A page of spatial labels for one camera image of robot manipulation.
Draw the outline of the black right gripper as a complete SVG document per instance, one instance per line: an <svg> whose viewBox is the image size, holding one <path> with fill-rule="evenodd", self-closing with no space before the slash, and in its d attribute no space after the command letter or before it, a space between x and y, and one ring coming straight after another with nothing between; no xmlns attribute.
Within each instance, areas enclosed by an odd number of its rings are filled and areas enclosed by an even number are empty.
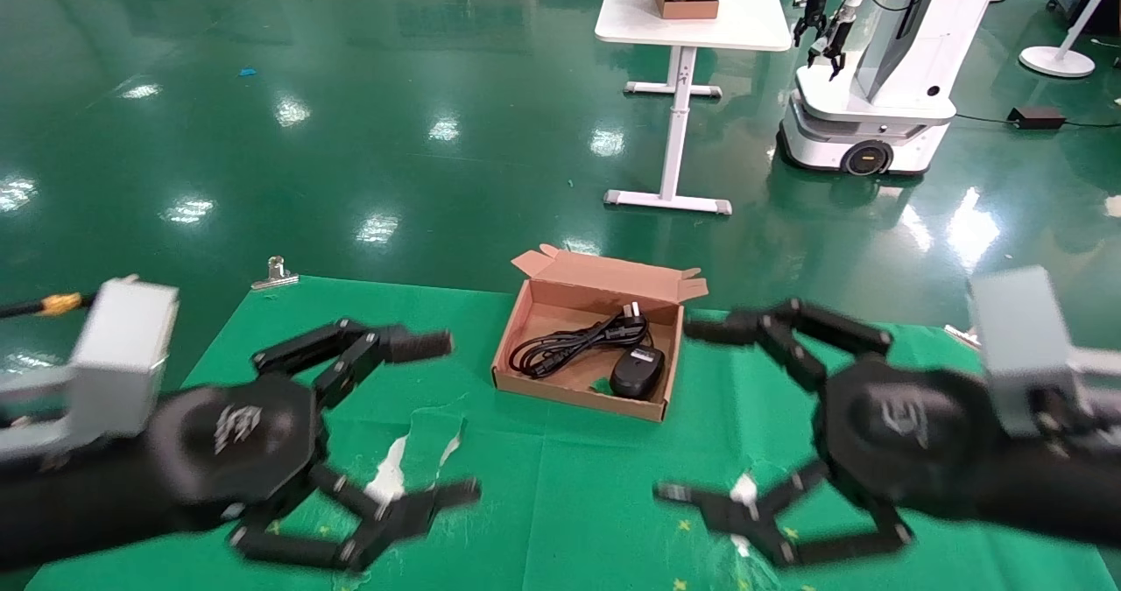
<svg viewBox="0 0 1121 591"><path fill-rule="evenodd" d="M912 528L893 506L974 506L978 475L1006 443L990 394L976 376L861 358L888 355L893 338L807 301L738 307L723 320L685 320L683 332L717 345L761 347L803 391L817 393L814 445L821 460L799 467L753 502L680 482L655 484L656 499L695 507L708 530L744 538L773 567L825 566L908 547ZM797 334L856 355L856 362L828 377L828 368ZM865 506L874 530L789 538L779 517L828 481L850 502Z"/></svg>

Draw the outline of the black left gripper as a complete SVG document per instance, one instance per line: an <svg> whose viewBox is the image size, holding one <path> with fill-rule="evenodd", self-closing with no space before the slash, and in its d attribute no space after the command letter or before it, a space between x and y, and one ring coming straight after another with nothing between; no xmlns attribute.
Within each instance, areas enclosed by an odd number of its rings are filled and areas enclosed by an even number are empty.
<svg viewBox="0 0 1121 591"><path fill-rule="evenodd" d="M325 458L321 409L333 409L382 363L451 355L446 329L415 333L404 324L343 317L252 355L258 376L239 386L200 386L157 403L140 435L143 481L131 488L131 519L146 524L221 524L242 558L281 566L362 572L398 542L420 538L445 509L478 504L466 479L377 504L349 478L311 478ZM311 387L293 376L328 364ZM341 542L268 530L312 492L359 523Z"/></svg>

